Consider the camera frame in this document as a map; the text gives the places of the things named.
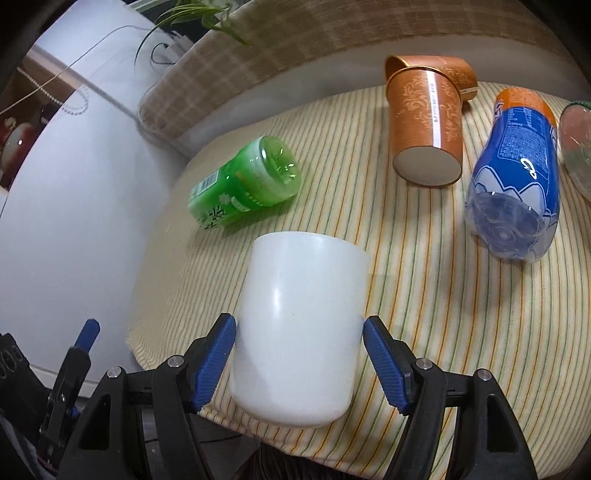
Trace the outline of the white plastic cup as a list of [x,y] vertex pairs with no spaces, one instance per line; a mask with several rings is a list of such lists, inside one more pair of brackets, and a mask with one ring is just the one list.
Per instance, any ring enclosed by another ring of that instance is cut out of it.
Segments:
[[253,242],[229,380],[243,411],[294,428],[346,413],[369,270],[361,247],[327,235],[284,231]]

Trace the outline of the green red snack cup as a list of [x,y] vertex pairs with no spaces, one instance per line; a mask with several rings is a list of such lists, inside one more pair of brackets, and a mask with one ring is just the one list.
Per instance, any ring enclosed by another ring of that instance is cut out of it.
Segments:
[[560,153],[568,174],[586,201],[590,191],[590,102],[575,101],[563,110],[558,129]]

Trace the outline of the front orange paper cup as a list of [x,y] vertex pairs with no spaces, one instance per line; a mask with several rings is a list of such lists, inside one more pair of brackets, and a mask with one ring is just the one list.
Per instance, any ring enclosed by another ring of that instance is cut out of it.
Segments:
[[455,83],[432,67],[406,67],[388,80],[386,95],[397,174],[429,188],[456,183],[463,173],[463,137]]

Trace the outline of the orange paper cup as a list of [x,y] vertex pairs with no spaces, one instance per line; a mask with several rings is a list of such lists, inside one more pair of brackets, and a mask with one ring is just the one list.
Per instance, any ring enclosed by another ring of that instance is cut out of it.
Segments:
[[410,67],[430,67],[447,75],[458,87],[462,101],[473,100],[478,93],[478,80],[474,69],[462,58],[437,55],[390,55],[385,61],[385,76]]
[[429,188],[456,183],[463,173],[463,137],[455,83],[432,67],[406,67],[388,80],[386,95],[397,174]]

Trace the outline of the rear orange paper cup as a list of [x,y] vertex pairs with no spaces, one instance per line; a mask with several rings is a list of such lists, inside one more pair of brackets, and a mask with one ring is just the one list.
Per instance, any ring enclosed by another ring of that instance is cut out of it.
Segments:
[[478,80],[474,69],[462,58],[437,55],[390,55],[385,61],[385,76],[410,67],[430,67],[447,75],[458,87],[462,101],[473,100],[478,93]]

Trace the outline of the striped yellow table cloth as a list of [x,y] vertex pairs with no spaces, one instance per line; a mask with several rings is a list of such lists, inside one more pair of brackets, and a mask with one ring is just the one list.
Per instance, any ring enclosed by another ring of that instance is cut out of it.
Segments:
[[[539,261],[505,263],[469,233],[468,183],[409,185],[391,165],[380,87],[332,96],[207,141],[149,236],[127,343],[146,369],[186,350],[238,306],[252,242],[310,231],[370,255],[366,311],[414,353],[453,372],[489,369],[528,441],[537,472],[568,469],[590,434],[590,206],[567,173],[554,241]],[[297,199],[204,230],[190,190],[252,139],[273,135],[297,156]]]

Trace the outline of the blue orange drink bottle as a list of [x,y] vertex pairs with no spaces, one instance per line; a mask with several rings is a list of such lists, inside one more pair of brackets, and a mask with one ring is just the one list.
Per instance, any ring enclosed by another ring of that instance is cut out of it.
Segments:
[[499,92],[488,142],[472,172],[466,220],[496,257],[535,262],[560,214],[556,119],[535,92]]

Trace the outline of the red white ceramic vase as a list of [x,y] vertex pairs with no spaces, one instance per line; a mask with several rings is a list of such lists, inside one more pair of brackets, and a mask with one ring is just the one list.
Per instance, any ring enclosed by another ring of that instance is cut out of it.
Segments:
[[38,102],[15,107],[1,117],[1,187],[9,190],[40,132]]

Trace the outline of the green tea bottle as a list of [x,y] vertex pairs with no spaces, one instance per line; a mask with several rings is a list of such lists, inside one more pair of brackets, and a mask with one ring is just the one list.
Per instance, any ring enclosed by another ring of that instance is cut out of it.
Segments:
[[297,196],[301,172],[287,144],[260,136],[190,191],[187,207],[204,229],[225,226]]

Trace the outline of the white power strip with chargers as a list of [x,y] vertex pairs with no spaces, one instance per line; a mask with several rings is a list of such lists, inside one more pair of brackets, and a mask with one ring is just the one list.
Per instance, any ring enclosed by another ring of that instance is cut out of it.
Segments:
[[172,66],[184,54],[186,54],[193,45],[193,41],[186,35],[181,35],[177,31],[168,34],[169,40],[158,42],[150,51],[150,62],[156,66]]

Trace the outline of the spider plant in pot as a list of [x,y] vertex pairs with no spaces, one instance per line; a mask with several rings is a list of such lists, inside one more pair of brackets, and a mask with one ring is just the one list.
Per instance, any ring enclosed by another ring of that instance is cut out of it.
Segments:
[[240,1],[175,1],[151,20],[153,26],[137,46],[134,62],[137,62],[144,44],[158,29],[195,22],[204,32],[219,32],[243,46],[249,46],[249,42],[232,20],[232,14],[240,7]]

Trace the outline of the plaid beige sill cloth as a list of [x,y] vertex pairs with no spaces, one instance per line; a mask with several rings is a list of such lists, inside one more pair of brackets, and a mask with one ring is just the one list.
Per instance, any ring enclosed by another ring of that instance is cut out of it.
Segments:
[[177,138],[280,73],[386,41],[475,36],[572,59],[519,1],[250,1],[231,14],[230,24],[242,40],[207,32],[146,93],[138,107],[145,129]]

